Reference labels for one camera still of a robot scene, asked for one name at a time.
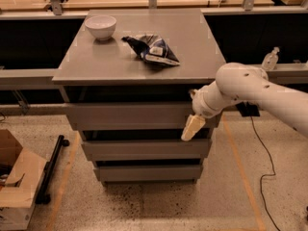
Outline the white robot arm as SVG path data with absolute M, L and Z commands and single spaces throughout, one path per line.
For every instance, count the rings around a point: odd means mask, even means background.
M 207 119 L 242 102 L 259 106 L 301 135 L 308 136 L 308 94 L 270 82 L 261 67 L 224 64 L 213 83 L 191 90 L 190 95 L 194 114 L 187 119 L 182 141 L 190 141 Z

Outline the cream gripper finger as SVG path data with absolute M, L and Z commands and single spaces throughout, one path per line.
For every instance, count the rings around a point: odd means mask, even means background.
M 204 117 L 200 115 L 189 115 L 181 136 L 181 140 L 190 141 L 204 125 Z

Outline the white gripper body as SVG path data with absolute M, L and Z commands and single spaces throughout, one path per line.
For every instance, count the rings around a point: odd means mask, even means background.
M 190 96 L 192 99 L 192 109 L 194 113 L 198 116 L 204 118 L 211 118 L 218 115 L 221 109 L 211 108 L 207 103 L 208 89 L 190 90 Z

